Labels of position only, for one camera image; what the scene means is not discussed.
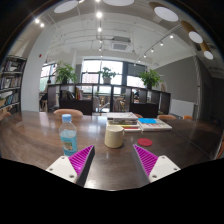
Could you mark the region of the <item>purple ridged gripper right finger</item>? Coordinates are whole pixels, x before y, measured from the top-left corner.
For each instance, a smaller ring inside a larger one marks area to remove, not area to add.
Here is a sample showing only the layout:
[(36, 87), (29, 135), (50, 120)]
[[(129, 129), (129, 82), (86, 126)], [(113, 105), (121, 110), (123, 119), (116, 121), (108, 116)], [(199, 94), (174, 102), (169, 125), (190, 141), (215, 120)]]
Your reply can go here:
[(133, 145), (133, 148), (137, 161), (150, 183), (180, 170), (180, 168), (165, 155), (156, 156), (152, 152), (137, 145)]

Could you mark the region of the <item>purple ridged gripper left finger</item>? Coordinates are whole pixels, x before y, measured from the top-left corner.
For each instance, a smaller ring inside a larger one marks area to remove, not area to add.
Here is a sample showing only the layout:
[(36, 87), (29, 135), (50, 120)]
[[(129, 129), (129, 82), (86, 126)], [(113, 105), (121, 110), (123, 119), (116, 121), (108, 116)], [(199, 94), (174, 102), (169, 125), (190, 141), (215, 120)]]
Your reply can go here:
[(87, 146), (71, 156), (60, 156), (47, 168), (47, 171), (83, 187), (94, 155), (95, 147)]

